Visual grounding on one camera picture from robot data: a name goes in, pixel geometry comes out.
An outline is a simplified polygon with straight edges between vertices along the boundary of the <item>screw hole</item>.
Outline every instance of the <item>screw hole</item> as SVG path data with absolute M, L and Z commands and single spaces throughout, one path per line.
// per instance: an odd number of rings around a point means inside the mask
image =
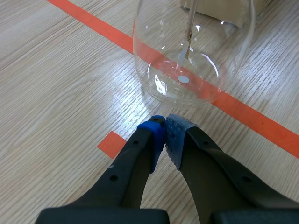
M 248 176 L 243 176 L 242 180 L 245 181 L 246 183 L 251 183 L 251 178 Z
M 110 180 L 113 181 L 113 182 L 114 182 L 114 181 L 117 181 L 117 179 L 118 179 L 117 176 L 111 176 L 111 177 L 110 177 Z

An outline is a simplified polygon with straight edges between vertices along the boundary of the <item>blue gripper pad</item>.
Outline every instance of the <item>blue gripper pad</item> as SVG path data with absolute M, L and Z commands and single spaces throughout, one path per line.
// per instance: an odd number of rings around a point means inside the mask
M 178 115 L 170 114 L 166 118 L 166 149 L 178 170 L 182 162 L 185 133 L 194 126 L 196 125 Z

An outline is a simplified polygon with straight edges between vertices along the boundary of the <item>glass bowl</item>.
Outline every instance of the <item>glass bowl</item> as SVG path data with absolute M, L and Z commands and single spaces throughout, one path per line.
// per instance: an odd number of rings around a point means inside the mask
M 188 46 L 193 1 L 139 0 L 134 20 L 140 82 L 154 98 L 176 107 L 218 99 L 237 75 L 255 28 L 253 0 L 233 0 L 233 7 L 231 0 L 197 0 Z

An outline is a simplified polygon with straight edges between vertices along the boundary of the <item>wooden floor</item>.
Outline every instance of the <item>wooden floor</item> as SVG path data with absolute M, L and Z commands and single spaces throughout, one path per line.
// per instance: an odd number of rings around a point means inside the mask
M 132 35 L 136 0 L 71 0 Z M 227 93 L 299 134 L 299 1 L 273 0 Z M 183 115 L 267 184 L 299 201 L 299 160 L 211 104 L 165 106 L 145 93 L 133 56 L 46 0 L 0 2 L 0 223 L 86 192 L 112 163 L 96 146 L 128 139 L 151 115 Z M 199 223 L 182 175 L 162 152 L 143 208 Z

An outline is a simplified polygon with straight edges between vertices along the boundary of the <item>metal rod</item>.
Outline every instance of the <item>metal rod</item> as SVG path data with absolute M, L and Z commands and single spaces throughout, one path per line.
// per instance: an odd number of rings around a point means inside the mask
M 190 11 L 189 11 L 189 18 L 188 18 L 188 25 L 187 25 L 187 30 L 185 33 L 185 40 L 189 41 L 191 39 L 191 34 L 192 34 L 192 27 L 194 23 L 194 17 L 197 9 L 197 4 L 198 0 L 193 0 L 192 4 L 190 6 Z

